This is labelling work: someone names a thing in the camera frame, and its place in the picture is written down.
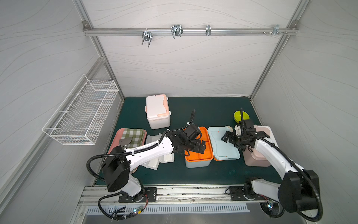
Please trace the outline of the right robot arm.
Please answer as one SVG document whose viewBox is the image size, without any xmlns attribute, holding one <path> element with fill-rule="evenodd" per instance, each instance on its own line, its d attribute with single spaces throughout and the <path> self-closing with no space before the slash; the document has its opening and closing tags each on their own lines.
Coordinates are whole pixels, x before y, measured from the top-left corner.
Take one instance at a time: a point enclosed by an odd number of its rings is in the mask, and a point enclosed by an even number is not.
<svg viewBox="0 0 358 224">
<path fill-rule="evenodd" d="M 324 210 L 318 174 L 290 159 L 278 147 L 269 126 L 254 125 L 250 119 L 242 120 L 221 140 L 243 153 L 256 151 L 262 154 L 282 180 L 277 184 L 257 177 L 247 179 L 241 190 L 246 200 L 263 197 L 266 202 L 261 204 L 261 208 L 270 217 L 279 218 L 289 212 L 297 213 L 310 222 L 322 219 Z"/>
</svg>

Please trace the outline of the pink first aid box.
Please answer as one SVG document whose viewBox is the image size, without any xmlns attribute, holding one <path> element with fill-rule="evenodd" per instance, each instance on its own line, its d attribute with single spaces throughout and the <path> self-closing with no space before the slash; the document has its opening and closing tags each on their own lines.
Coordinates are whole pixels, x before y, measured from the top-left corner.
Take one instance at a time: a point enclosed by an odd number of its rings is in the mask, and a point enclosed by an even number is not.
<svg viewBox="0 0 358 224">
<path fill-rule="evenodd" d="M 265 132 L 270 137 L 269 140 L 271 142 L 277 143 L 275 136 L 273 135 L 273 132 L 269 126 L 254 125 L 254 128 L 257 131 Z M 260 152 L 258 152 L 255 148 L 253 148 L 252 151 L 253 152 L 250 152 L 248 149 L 246 149 L 243 152 L 244 161 L 247 166 L 269 167 L 271 165 L 270 162 L 264 157 L 264 155 L 262 155 Z"/>
</svg>

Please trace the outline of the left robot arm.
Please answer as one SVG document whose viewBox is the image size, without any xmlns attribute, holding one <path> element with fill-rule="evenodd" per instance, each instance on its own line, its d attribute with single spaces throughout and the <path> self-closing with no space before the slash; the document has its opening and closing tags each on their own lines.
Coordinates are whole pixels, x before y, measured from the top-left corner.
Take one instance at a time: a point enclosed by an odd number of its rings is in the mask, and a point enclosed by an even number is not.
<svg viewBox="0 0 358 224">
<path fill-rule="evenodd" d="M 104 199 L 119 196 L 121 193 L 126 193 L 134 202 L 143 198 L 148 202 L 149 198 L 143 185 L 138 178 L 131 175 L 131 171 L 160 156 L 183 152 L 203 154 L 206 142 L 201 137 L 202 132 L 192 123 L 174 131 L 166 130 L 159 140 L 152 143 L 129 149 L 124 149 L 119 145 L 109 154 L 89 158 L 86 162 L 87 171 L 96 179 L 105 182 L 109 192 L 109 195 L 98 200 L 100 211 L 111 220 L 125 220 L 141 213 L 145 209 L 144 206 L 128 215 L 120 216 L 117 211 L 108 213 L 102 207 L 101 202 Z"/>
</svg>

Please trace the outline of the white box peach handle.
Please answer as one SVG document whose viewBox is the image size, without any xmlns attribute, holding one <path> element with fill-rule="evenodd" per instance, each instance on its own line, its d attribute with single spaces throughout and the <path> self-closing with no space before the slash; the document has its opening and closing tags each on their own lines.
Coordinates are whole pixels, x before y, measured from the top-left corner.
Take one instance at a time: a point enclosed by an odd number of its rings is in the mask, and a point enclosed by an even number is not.
<svg viewBox="0 0 358 224">
<path fill-rule="evenodd" d="M 146 117 L 151 129 L 161 129 L 171 125 L 171 112 L 165 94 L 148 96 L 145 102 Z"/>
</svg>

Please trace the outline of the blue box orange handle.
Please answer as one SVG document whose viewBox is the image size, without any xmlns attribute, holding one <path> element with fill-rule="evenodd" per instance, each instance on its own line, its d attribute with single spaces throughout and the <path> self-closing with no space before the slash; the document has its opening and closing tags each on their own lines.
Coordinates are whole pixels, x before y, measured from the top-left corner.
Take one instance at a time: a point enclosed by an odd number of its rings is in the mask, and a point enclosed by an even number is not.
<svg viewBox="0 0 358 224">
<path fill-rule="evenodd" d="M 185 153 L 185 164 L 189 169 L 202 168 L 210 165 L 211 161 L 229 161 L 240 159 L 239 150 L 229 142 L 222 141 L 222 137 L 229 127 L 200 127 L 202 132 L 201 140 L 206 142 L 206 149 L 203 154 Z"/>
</svg>

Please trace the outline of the gauze packet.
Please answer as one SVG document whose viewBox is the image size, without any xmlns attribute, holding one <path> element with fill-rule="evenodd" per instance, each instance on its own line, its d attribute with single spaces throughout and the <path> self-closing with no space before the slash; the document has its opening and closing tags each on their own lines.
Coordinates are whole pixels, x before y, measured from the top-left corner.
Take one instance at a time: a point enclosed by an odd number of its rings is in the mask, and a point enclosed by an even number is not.
<svg viewBox="0 0 358 224">
<path fill-rule="evenodd" d="M 174 162 L 174 154 L 169 154 L 169 155 L 163 155 L 159 158 L 159 162 L 160 163 L 170 163 L 170 162 Z"/>
<path fill-rule="evenodd" d="M 148 168 L 148 169 L 157 170 L 159 164 L 160 164 L 160 161 L 158 158 L 156 158 L 156 159 L 152 159 L 148 162 L 143 163 L 141 166 Z"/>
<path fill-rule="evenodd" d="M 148 135 L 146 137 L 146 144 L 158 141 L 161 138 L 161 136 L 162 136 L 161 133 L 159 135 L 155 135 L 155 136 Z"/>
</svg>

